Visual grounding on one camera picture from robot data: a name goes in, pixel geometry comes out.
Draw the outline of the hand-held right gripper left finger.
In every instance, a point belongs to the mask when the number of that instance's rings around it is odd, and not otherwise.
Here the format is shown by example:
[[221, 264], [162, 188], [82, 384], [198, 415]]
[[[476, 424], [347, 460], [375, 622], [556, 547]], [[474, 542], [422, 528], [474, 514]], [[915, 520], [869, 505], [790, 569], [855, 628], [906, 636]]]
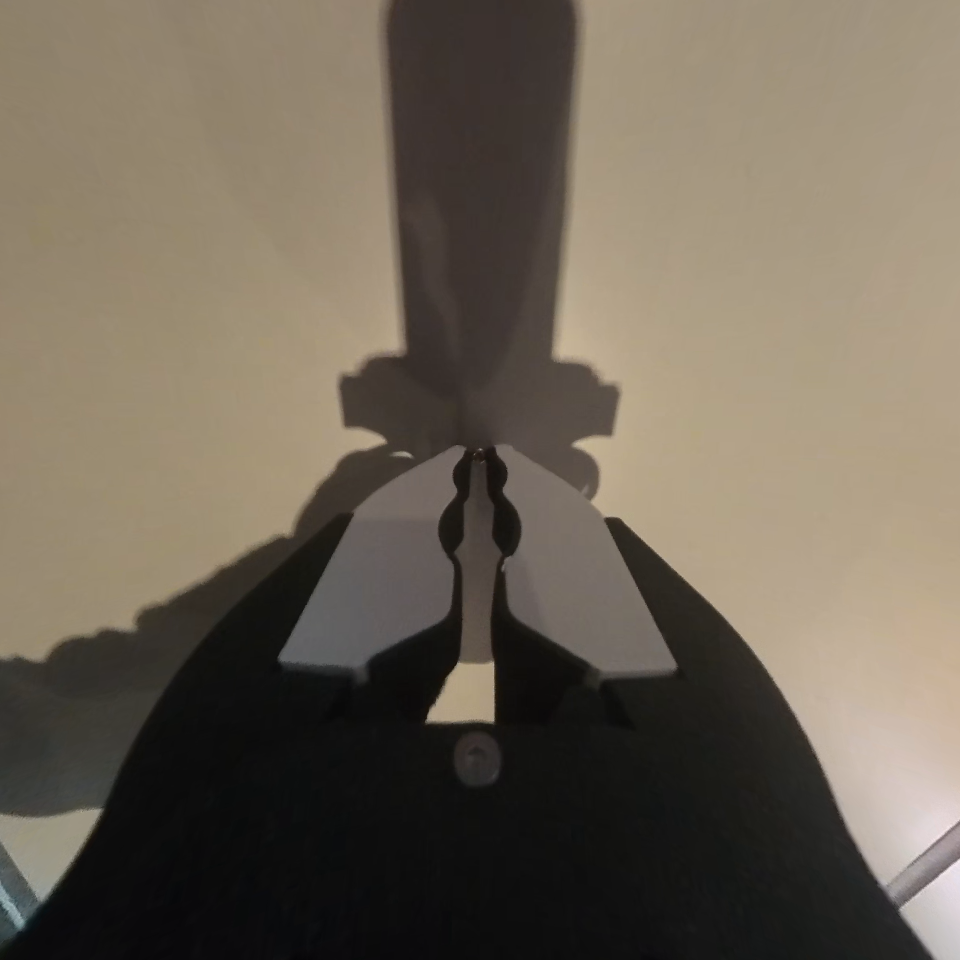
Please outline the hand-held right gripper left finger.
[[461, 655], [455, 554], [471, 460], [451, 446], [359, 504], [279, 653], [283, 668], [365, 682], [402, 644], [426, 641], [447, 678]]

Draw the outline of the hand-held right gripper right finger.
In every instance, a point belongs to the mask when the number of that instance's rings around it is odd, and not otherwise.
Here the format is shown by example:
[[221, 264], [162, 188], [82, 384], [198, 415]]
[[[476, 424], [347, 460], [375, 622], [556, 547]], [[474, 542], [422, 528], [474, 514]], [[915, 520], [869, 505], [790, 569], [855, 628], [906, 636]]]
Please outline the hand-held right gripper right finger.
[[673, 676], [677, 661], [605, 517], [506, 443], [486, 450], [506, 610], [600, 682]]

